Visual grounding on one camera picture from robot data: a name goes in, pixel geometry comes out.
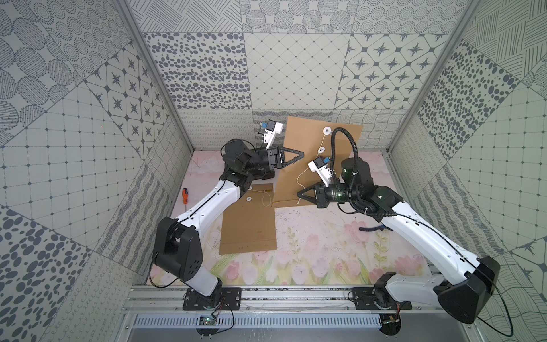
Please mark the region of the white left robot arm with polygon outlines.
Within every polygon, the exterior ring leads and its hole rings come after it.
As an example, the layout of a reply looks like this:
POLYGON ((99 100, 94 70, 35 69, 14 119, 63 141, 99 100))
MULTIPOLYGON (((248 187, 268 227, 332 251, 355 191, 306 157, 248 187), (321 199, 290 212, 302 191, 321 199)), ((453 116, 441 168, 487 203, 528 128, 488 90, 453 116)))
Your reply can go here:
POLYGON ((255 180, 267 180, 304 158, 302 151, 273 146, 248 148, 232 139, 222 148, 224 172, 215 188, 194 207, 176 218, 163 218, 157 228, 151 265, 176 276, 210 300, 220 301, 222 281, 203 265, 201 236, 229 206, 243 198, 255 180))

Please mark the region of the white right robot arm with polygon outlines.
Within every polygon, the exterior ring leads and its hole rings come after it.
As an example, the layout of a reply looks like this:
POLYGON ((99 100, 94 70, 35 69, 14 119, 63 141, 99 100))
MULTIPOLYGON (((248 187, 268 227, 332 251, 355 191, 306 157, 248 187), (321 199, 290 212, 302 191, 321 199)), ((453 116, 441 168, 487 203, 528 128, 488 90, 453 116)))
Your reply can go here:
POLYGON ((299 198, 327 208, 348 203, 354 213, 373 218, 398 233, 439 271, 436 276, 410 277, 387 272, 374 285, 376 306, 388 309, 415 302, 444 309, 461 323, 474 323, 496 289, 500 265, 490 256, 478 257, 427 223, 401 195, 376 185, 367 162, 348 158, 338 178, 329 168, 330 159, 318 157, 308 163, 320 182, 304 188, 299 198))

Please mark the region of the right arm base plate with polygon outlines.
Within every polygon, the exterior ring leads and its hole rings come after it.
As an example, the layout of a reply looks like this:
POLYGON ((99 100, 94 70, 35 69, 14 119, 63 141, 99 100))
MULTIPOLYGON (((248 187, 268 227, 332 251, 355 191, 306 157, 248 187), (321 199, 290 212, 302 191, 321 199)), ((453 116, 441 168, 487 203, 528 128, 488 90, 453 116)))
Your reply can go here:
POLYGON ((411 310, 410 302, 397 302, 384 290, 371 286, 353 287, 348 293, 348 300, 354 303, 356 310, 411 310))

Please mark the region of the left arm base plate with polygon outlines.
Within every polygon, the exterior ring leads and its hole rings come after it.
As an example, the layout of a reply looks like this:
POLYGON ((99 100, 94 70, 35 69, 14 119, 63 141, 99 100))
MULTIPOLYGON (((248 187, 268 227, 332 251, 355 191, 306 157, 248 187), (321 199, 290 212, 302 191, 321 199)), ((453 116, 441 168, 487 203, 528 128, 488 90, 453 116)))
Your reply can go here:
POLYGON ((241 287, 222 287, 215 289, 210 296, 205 296, 195 289, 188 289, 184 296, 185 311, 222 310, 238 311, 242 300, 241 287))

